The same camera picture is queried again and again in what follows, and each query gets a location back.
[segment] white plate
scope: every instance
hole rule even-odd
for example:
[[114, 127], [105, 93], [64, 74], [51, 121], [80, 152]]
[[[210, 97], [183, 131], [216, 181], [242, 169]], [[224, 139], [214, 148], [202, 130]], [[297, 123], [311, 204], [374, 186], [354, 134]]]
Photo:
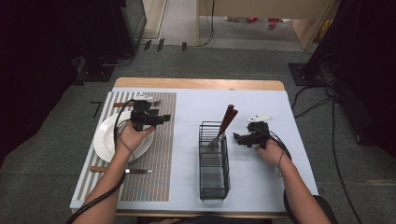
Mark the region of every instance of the white plate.
[[[93, 136], [93, 149], [95, 149], [96, 154], [104, 161], [110, 162], [114, 156], [114, 123], [116, 122], [117, 115], [115, 114], [110, 118], [106, 119], [100, 127], [96, 130]], [[122, 112], [119, 124], [128, 119], [131, 116], [131, 111]], [[131, 155], [129, 161], [136, 160], [141, 157], [148, 149], [154, 138], [154, 132], [150, 133], [145, 139], [143, 139], [140, 146], [134, 151], [134, 155]]]

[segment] utensil holder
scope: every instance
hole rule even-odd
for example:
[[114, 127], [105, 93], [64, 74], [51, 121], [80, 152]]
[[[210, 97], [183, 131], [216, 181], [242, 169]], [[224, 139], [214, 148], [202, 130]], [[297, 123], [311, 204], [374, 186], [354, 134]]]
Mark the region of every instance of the utensil holder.
[[230, 190], [227, 138], [219, 138], [219, 147], [209, 150], [209, 143], [218, 136], [219, 121], [203, 121], [199, 128], [200, 199], [224, 200]]

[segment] silver knife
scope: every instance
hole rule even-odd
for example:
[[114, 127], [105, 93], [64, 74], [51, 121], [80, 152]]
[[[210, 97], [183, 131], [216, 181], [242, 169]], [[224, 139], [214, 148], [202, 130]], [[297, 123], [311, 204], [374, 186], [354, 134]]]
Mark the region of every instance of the silver knife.
[[[105, 166], [91, 166], [90, 171], [92, 172], [104, 172], [106, 170]], [[143, 169], [125, 169], [125, 173], [127, 174], [148, 174], [151, 173], [151, 170], [143, 170]]]

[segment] table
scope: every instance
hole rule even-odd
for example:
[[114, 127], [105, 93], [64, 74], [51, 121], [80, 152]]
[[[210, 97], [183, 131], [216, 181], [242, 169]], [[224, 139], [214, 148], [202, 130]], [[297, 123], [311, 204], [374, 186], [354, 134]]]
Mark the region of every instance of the table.
[[[280, 81], [122, 77], [116, 81], [113, 92], [119, 96], [127, 92], [176, 95], [176, 110], [172, 115], [174, 128], [169, 197], [166, 200], [150, 202], [120, 200], [118, 215], [192, 217], [210, 213], [225, 217], [287, 217], [282, 198], [283, 182], [277, 176], [277, 169], [262, 161], [253, 148], [238, 146], [233, 140], [232, 133], [248, 133], [247, 118], [257, 115], [258, 112], [260, 115], [274, 117], [268, 121], [270, 130], [288, 146], [305, 184], [313, 194], [318, 194], [309, 160], [291, 113], [288, 96]], [[112, 103], [110, 99], [114, 97], [107, 97], [98, 126]], [[203, 120], [221, 120], [228, 104], [233, 104], [239, 111], [226, 131], [231, 190], [223, 201], [201, 201], [198, 175], [199, 125]], [[90, 147], [70, 203], [72, 211], [76, 211], [83, 203], [83, 197], [79, 198], [78, 195], [87, 188], [87, 185], [83, 184], [83, 179], [90, 175], [87, 169], [92, 165], [92, 160], [96, 160], [94, 157], [94, 150]], [[92, 178], [92, 182], [95, 183], [97, 179], [98, 177]]]
[[[200, 45], [200, 16], [212, 15], [214, 0], [197, 0], [196, 34]], [[303, 49], [308, 49], [336, 0], [215, 0], [214, 16], [293, 19]]]

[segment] fork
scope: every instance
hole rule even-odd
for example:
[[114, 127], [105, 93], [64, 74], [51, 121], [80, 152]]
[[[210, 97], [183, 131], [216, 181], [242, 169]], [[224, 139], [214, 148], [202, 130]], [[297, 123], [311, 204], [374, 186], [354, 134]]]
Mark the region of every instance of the fork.
[[207, 146], [209, 151], [214, 151], [219, 147], [219, 138], [221, 137], [222, 134], [224, 134], [225, 130], [228, 128], [231, 121], [233, 121], [233, 118], [235, 118], [237, 113], [238, 111], [233, 109], [233, 105], [228, 105], [227, 111], [225, 112], [224, 118], [220, 124], [218, 135], [215, 138], [213, 138], [212, 141], [210, 141], [209, 145]]

